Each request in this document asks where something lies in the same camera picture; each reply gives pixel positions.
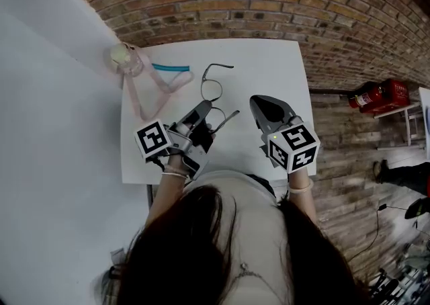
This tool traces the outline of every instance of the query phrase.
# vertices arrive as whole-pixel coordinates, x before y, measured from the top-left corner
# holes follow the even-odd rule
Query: fire extinguisher
[[[368,89],[365,93],[356,95],[349,99],[349,105],[352,108],[363,107],[364,105],[379,101],[382,99],[383,88],[379,84],[374,85],[372,88]]]

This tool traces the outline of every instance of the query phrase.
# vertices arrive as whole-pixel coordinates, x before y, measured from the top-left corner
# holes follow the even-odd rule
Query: white wall
[[[24,22],[81,64],[122,86],[107,66],[103,51],[118,38],[84,0],[0,0],[7,12]]]
[[[0,32],[0,298],[92,304],[148,208],[121,183],[121,89],[2,7]]]

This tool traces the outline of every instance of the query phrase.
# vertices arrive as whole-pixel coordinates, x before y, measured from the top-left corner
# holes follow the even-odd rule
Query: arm
[[[290,187],[292,189],[304,189],[310,185],[308,169],[302,168],[294,173],[290,173]],[[314,198],[311,189],[302,193],[290,193],[290,201],[295,204],[303,213],[317,225]]]
[[[169,157],[168,164],[176,169],[186,172],[186,166],[182,163],[182,156],[174,155]],[[163,175],[157,189],[157,195],[151,206],[146,219],[145,226],[148,226],[154,219],[166,212],[181,196],[185,179],[173,175]]]

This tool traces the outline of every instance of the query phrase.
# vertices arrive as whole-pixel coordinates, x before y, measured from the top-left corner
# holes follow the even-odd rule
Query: wooden floor
[[[321,140],[317,175],[312,177],[316,209],[321,228],[350,260],[374,239],[380,205],[407,208],[421,196],[404,187],[376,184],[374,161],[387,159],[390,168],[416,165],[424,161],[424,150],[376,150],[377,146],[403,141],[406,125],[400,123],[400,114],[389,120],[375,120],[351,109],[344,97],[311,95],[311,100],[314,126]],[[424,133],[422,124],[419,138]],[[381,267],[394,273],[404,244],[420,235],[412,228],[413,221],[404,219],[403,210],[387,208],[379,212],[375,243],[350,263],[356,276],[370,279]],[[428,221],[428,214],[421,216],[419,228],[423,229]]]

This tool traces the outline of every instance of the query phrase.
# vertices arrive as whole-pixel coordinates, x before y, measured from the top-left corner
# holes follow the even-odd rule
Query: person
[[[117,305],[369,304],[317,227],[307,169],[278,204],[268,182],[234,171],[201,175],[169,157],[148,218],[120,275]]]
[[[388,168],[387,160],[374,163],[376,183],[391,183],[408,187],[427,197],[430,196],[430,163],[414,167]]]

